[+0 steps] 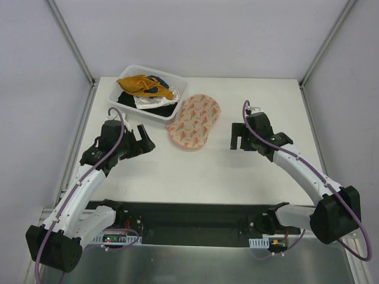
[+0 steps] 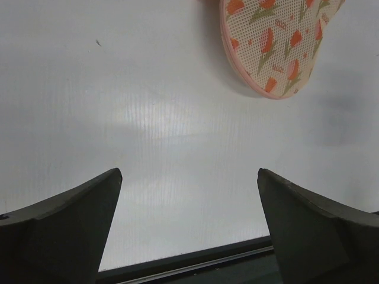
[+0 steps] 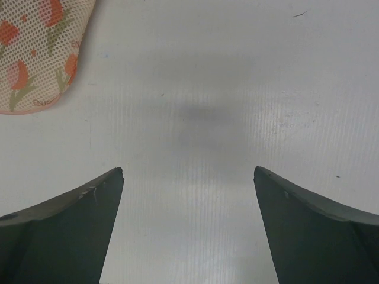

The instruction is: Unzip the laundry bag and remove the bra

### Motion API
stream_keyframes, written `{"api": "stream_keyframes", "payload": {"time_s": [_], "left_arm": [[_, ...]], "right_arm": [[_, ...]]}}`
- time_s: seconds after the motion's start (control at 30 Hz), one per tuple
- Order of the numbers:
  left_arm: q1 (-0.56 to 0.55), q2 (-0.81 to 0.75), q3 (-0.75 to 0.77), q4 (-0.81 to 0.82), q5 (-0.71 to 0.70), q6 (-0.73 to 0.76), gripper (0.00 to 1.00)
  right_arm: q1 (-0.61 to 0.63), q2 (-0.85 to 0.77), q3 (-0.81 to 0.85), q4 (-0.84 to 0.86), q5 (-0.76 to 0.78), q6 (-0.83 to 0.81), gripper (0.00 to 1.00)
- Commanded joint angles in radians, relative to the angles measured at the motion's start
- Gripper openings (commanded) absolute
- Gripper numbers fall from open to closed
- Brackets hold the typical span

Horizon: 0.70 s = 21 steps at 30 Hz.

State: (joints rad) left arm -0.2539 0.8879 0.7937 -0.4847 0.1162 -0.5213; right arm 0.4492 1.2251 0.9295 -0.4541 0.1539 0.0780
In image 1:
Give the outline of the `floral mesh laundry bag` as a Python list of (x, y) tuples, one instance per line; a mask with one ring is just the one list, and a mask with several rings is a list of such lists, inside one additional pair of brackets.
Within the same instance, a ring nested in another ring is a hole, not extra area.
[(219, 120), (219, 103), (205, 94), (186, 99), (174, 121), (168, 127), (171, 141), (187, 150), (199, 150), (208, 140), (214, 124)]

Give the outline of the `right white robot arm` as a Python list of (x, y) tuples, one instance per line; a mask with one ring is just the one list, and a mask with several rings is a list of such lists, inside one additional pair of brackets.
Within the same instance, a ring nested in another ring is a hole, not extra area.
[(257, 219), (259, 231), (273, 235), (287, 227), (305, 229), (322, 243), (330, 244), (362, 225), (358, 191), (353, 186), (341, 186), (315, 169), (288, 135), (273, 132), (265, 113), (256, 112), (245, 117), (243, 123), (234, 122), (230, 148), (256, 151), (266, 157), (287, 172), (314, 204), (274, 205)]

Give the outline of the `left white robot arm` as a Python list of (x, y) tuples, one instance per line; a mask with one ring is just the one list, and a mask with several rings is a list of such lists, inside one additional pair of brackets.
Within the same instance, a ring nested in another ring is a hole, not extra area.
[(125, 216), (121, 205), (105, 201), (84, 220), (80, 217), (89, 200), (120, 160), (149, 153), (155, 144), (144, 125), (137, 126), (140, 139), (121, 121), (107, 120), (93, 145), (83, 152), (79, 168), (63, 198), (42, 225), (32, 225), (25, 237), (35, 268), (41, 264), (71, 272), (81, 255), (101, 231), (110, 227), (119, 230)]

